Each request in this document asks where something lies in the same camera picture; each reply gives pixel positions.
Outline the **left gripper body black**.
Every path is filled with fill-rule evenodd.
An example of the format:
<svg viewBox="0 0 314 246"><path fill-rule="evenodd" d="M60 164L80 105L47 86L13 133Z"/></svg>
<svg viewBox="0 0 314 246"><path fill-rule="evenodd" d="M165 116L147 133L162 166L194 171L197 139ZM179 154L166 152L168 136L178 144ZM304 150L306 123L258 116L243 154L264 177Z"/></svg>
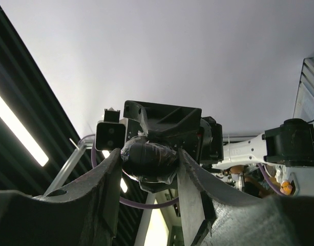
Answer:
<svg viewBox="0 0 314 246"><path fill-rule="evenodd" d="M223 160L222 126L201 114L200 108L127 100L123 116L128 119L128 138L124 146L138 141L167 146L177 154L185 150L196 163L209 168ZM143 191L161 192L177 188L176 175L170 184L137 182Z"/></svg>

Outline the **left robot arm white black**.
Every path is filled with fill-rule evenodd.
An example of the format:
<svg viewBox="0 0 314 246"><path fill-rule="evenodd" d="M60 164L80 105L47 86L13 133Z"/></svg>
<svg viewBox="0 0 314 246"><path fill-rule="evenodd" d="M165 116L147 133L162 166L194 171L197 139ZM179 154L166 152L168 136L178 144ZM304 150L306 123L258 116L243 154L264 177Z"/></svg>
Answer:
<svg viewBox="0 0 314 246"><path fill-rule="evenodd" d="M199 108L128 100L123 116L130 134L121 150L123 171L149 193L176 187L181 150L215 176L259 163L314 168L314 126L299 118L230 142L223 140L222 126Z"/></svg>

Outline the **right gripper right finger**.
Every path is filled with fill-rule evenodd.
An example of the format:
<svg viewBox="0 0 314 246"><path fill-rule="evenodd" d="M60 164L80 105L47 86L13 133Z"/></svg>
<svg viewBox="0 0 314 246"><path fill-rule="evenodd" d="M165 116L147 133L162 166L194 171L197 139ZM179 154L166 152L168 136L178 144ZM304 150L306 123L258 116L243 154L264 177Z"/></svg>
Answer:
<svg viewBox="0 0 314 246"><path fill-rule="evenodd" d="M314 197L256 198L178 155L185 245L314 245Z"/></svg>

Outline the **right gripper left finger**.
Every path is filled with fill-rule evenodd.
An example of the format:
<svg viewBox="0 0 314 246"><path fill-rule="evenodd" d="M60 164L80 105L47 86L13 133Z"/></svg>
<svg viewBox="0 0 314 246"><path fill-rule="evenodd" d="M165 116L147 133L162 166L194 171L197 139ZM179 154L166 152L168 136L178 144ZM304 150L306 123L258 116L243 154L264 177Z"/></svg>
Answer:
<svg viewBox="0 0 314 246"><path fill-rule="evenodd" d="M0 191L0 245L111 245L116 236L120 149L48 195Z"/></svg>

